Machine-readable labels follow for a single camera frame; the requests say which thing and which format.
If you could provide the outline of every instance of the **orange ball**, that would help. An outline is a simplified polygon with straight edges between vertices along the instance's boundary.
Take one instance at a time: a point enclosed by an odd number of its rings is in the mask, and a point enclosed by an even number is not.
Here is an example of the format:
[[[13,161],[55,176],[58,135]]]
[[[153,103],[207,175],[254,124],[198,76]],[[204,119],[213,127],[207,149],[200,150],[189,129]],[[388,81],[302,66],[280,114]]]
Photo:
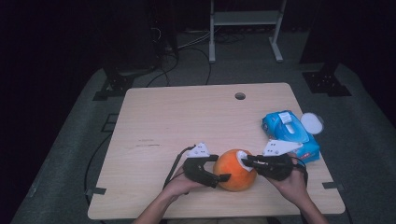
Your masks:
[[[219,185],[230,191],[241,191],[250,188],[257,176],[256,170],[248,171],[242,167],[237,158],[238,151],[244,151],[248,155],[251,153],[244,149],[231,149],[222,154],[213,166],[213,174],[231,174],[227,182],[219,182]]]

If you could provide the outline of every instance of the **wire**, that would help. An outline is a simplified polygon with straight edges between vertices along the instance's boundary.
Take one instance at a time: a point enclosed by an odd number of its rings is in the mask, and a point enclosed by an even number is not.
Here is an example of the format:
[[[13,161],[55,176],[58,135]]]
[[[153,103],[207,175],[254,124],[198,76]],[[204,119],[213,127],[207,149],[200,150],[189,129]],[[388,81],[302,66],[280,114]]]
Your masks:
[[[207,85],[207,84],[208,84],[208,82],[209,82],[209,79],[210,79],[211,73],[212,73],[212,64],[211,64],[211,63],[210,63],[210,61],[209,61],[209,57],[207,57],[207,55],[206,55],[206,54],[204,53],[204,51],[203,51],[203,50],[201,50],[201,49],[196,49],[196,48],[183,48],[183,49],[193,49],[193,50],[198,50],[198,51],[200,51],[201,53],[203,53],[203,54],[204,54],[204,56],[206,57],[207,63],[208,63],[208,65],[209,65],[209,73],[208,73],[208,75],[207,75],[206,82],[205,82],[205,85]]]
[[[216,43],[222,44],[222,45],[231,45],[236,42],[242,41],[245,39],[244,34],[239,34],[241,37],[238,37],[236,35],[229,35],[229,34],[218,34],[216,35]]]
[[[175,175],[174,177],[172,177],[172,179],[171,179],[171,180],[169,180],[169,182],[171,182],[173,179],[175,179],[176,177],[178,177],[178,176],[180,176],[180,175],[184,175],[184,172],[181,172],[180,174],[178,174],[178,175]]]
[[[175,170],[176,170],[176,167],[177,167],[177,165],[178,165],[178,162],[179,162],[180,159],[181,159],[181,156],[184,154],[184,152],[186,152],[187,150],[192,150],[194,147],[195,147],[195,146],[193,146],[193,147],[186,147],[186,148],[184,148],[180,153],[177,154],[176,159],[175,159],[175,161],[174,161],[174,163],[173,163],[173,165],[172,165],[172,168],[171,168],[171,170],[169,171],[169,174],[168,174],[168,176],[166,177],[165,182],[163,183],[163,189],[166,187],[166,185],[167,185],[169,182],[171,182],[174,178],[177,177],[177,176],[175,176],[175,177],[171,178],[172,175],[173,175],[173,173],[174,173]]]
[[[182,48],[186,48],[186,47],[189,47],[189,46],[198,44],[198,43],[200,43],[200,42],[202,42],[202,41],[208,39],[208,38],[209,38],[209,35],[210,35],[210,33],[207,32],[205,35],[203,35],[203,36],[201,36],[201,37],[198,37],[198,38],[196,38],[196,39],[190,41],[190,42],[187,43],[187,44],[184,44],[184,45],[182,45],[182,46],[178,46],[177,48],[178,48],[178,49],[182,49]]]
[[[161,69],[163,70],[163,72],[162,72],[161,74],[159,74],[158,76],[154,77],[154,78],[146,85],[146,88],[147,88],[155,79],[157,79],[157,78],[159,78],[159,77],[161,77],[161,76],[166,76],[167,85],[169,85],[169,77],[168,77],[167,73],[170,72],[170,71],[172,71],[173,69],[175,69],[175,68],[177,67],[177,65],[178,65],[178,58],[177,58],[176,56],[174,56],[174,55],[171,55],[171,54],[169,54],[168,56],[171,56],[171,57],[176,58],[177,61],[176,61],[175,65],[174,65],[172,68],[170,68],[169,70],[167,70],[167,71],[164,71],[164,70],[161,68]]]
[[[306,167],[305,162],[303,160],[301,160],[300,158],[297,157],[291,157],[292,159],[296,159],[297,161],[299,161],[303,167]]]
[[[353,224],[352,216],[350,215],[349,209],[347,209],[347,206],[346,206],[346,214],[347,214],[347,218],[348,218],[348,220],[349,220],[349,223],[350,223],[350,224]]]
[[[159,41],[159,40],[161,39],[162,32],[161,32],[161,30],[160,30],[160,29],[158,29],[158,28],[151,28],[151,30],[156,30],[156,31],[158,31],[158,37],[157,37],[157,40],[152,40],[154,43],[157,43],[157,41]]]
[[[95,150],[95,151],[93,152],[93,154],[91,155],[91,159],[90,159],[90,161],[88,162],[87,168],[85,169],[85,175],[84,175],[84,192],[87,192],[87,190],[88,190],[88,187],[87,187],[88,172],[89,172],[89,170],[90,170],[90,167],[91,167],[91,163],[92,163],[92,161],[93,161],[93,158],[95,157],[95,155],[96,155],[96,153],[99,151],[99,149],[102,147],[102,145],[105,143],[105,141],[106,141],[108,138],[110,138],[110,136],[111,136],[112,134],[113,134],[113,133],[109,134],[109,135],[100,143],[99,147],[97,147],[96,150]],[[87,201],[87,204],[90,205],[90,204],[91,204],[91,201],[90,201],[90,199],[88,198],[88,195],[87,195],[87,194],[85,194],[85,199],[86,199],[86,201]]]

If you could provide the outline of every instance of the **white lid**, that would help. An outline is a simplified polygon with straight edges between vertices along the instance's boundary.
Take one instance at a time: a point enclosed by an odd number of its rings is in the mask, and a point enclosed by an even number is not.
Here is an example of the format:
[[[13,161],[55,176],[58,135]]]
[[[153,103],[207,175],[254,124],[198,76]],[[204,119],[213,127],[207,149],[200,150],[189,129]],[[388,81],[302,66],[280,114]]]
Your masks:
[[[305,113],[301,116],[300,122],[309,133],[317,134],[323,130],[323,123],[316,114]]]

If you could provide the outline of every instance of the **shelf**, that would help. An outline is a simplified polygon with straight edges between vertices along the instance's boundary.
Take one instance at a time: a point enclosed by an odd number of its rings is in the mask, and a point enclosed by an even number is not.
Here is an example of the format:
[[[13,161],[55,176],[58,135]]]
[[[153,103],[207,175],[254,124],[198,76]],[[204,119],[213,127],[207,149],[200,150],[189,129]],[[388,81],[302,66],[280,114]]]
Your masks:
[[[278,14],[277,10],[215,12],[214,25],[276,24]]]

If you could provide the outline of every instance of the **blue box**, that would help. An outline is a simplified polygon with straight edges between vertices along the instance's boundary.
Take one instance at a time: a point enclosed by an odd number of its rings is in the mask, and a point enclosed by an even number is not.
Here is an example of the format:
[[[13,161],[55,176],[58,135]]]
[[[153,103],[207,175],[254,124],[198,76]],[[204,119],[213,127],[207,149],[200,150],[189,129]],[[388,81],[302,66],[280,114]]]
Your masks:
[[[319,160],[320,146],[312,133],[289,110],[267,114],[262,119],[262,128],[270,139],[302,143],[294,152],[305,163]]]

